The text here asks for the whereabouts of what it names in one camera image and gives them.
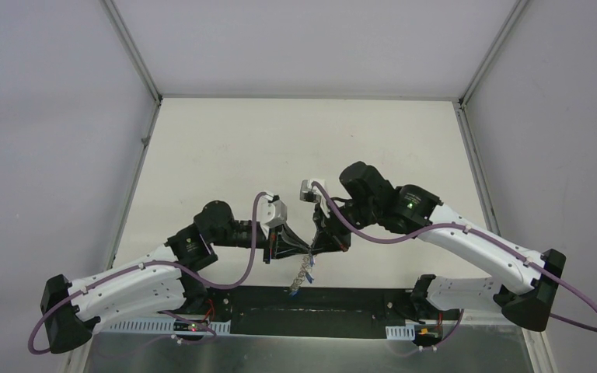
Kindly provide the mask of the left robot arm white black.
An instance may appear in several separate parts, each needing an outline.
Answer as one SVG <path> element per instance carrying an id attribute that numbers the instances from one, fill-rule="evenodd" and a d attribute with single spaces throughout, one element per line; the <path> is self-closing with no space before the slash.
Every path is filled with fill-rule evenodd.
<path id="1" fill-rule="evenodd" d="M 131 317 L 177 310 L 199 313 L 209 290 L 231 289 L 198 275 L 217 261 L 217 246 L 247 248 L 251 254 L 262 249 L 265 262 L 311 252 L 311 245 L 289 228 L 281 200 L 263 195 L 254 210 L 252 219 L 237 220 L 226 202 L 214 200 L 186 228 L 128 264 L 83 279 L 70 281 L 62 274 L 48 279 L 40 302 L 42 319 L 29 338 L 30 352 L 41 352 L 34 346 L 40 330 L 47 334 L 46 352 L 62 354 Z"/>

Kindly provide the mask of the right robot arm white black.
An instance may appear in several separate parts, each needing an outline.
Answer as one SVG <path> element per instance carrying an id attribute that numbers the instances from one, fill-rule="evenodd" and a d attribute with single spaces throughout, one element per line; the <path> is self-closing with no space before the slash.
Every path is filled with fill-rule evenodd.
<path id="1" fill-rule="evenodd" d="M 337 205 L 322 181 L 302 181 L 301 198 L 314 202 L 337 228 L 362 236 L 379 225 L 395 239 L 369 236 L 369 242 L 420 239 L 458 256 L 486 273 L 485 278 L 419 277 L 410 297 L 411 311 L 422 319 L 451 309 L 499 312 L 515 325 L 546 329 L 566 263 L 555 250 L 527 249 L 475 225 L 435 194 L 413 184 L 393 186 L 376 167 L 355 162 L 339 176 L 349 197 Z"/>

